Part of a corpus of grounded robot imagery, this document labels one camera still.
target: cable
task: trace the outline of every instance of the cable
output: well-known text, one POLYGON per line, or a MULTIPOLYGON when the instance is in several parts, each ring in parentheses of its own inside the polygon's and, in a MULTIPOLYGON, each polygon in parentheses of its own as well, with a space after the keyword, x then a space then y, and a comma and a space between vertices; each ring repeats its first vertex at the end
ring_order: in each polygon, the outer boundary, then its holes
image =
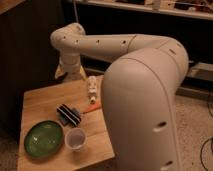
POLYGON ((208 106, 209 114, 213 117, 213 113, 211 111, 211 90, 209 91, 209 95, 207 98, 207 106, 208 106))
POLYGON ((207 139, 207 140, 202 144, 201 149, 200 149, 200 162, 201 162, 201 165, 203 166, 203 168, 204 168, 206 171, 208 171, 208 169, 206 168, 206 166, 205 166, 205 164, 204 164, 204 162, 203 162, 203 149, 204 149, 205 145, 206 145, 209 141, 211 141, 211 151, 212 151, 212 153, 213 153, 213 137, 207 139))
MULTIPOLYGON (((209 114, 211 115, 211 117, 213 117, 213 113, 211 111, 211 106, 210 106, 210 102, 211 102, 211 90, 209 91, 209 95, 208 95, 208 98, 207 98, 207 106, 208 106, 208 110, 209 110, 209 114)), ((213 154, 213 137, 207 139, 206 141, 204 141, 204 143, 202 144, 201 146, 201 149, 200 149, 200 162, 201 162, 201 165, 203 166, 203 168, 208 171, 208 169, 206 168, 204 162, 203 162, 203 149, 205 147, 205 145, 211 141, 211 152, 213 154)))
POLYGON ((74 8, 74 13, 75 13, 75 20, 76 20, 77 23, 79 23, 76 0, 73 0, 73 8, 74 8))

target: bottle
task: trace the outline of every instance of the bottle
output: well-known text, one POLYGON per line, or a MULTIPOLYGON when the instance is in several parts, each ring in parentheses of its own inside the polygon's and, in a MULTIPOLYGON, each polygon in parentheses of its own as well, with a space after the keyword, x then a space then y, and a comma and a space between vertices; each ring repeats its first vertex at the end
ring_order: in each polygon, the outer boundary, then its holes
POLYGON ((90 103, 96 102, 97 98, 97 80, 95 76, 89 76, 87 81, 88 86, 88 97, 90 98, 90 103))

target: dark wall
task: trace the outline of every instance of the dark wall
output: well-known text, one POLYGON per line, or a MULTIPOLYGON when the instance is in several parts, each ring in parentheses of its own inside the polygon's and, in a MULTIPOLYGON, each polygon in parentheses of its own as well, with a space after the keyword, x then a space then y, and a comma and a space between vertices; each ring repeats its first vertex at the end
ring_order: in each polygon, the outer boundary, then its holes
POLYGON ((49 37, 62 21, 60 0, 29 0, 0 15, 0 127, 16 137, 24 91, 55 83, 49 37))
MULTIPOLYGON (((72 22, 72 4, 64 3, 66 23, 72 22)), ((87 34, 141 33, 170 36, 187 49, 191 60, 213 64, 213 20, 78 4, 80 23, 87 34)))

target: wall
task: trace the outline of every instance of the wall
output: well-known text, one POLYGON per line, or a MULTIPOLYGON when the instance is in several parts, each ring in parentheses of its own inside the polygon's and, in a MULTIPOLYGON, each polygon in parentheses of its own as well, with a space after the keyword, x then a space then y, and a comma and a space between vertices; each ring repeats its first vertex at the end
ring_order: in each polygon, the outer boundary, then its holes
POLYGON ((62 21, 60 0, 28 0, 0 15, 0 127, 16 138, 24 91, 56 83, 49 36, 62 21))

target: orange object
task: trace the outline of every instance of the orange object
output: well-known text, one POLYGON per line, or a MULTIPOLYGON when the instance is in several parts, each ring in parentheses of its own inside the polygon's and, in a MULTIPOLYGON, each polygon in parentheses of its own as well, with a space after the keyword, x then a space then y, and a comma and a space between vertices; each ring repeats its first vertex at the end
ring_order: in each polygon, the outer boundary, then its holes
POLYGON ((100 109, 101 108, 101 102, 100 101, 96 101, 94 104, 90 104, 84 111, 83 113, 89 113, 92 112, 94 110, 100 109))

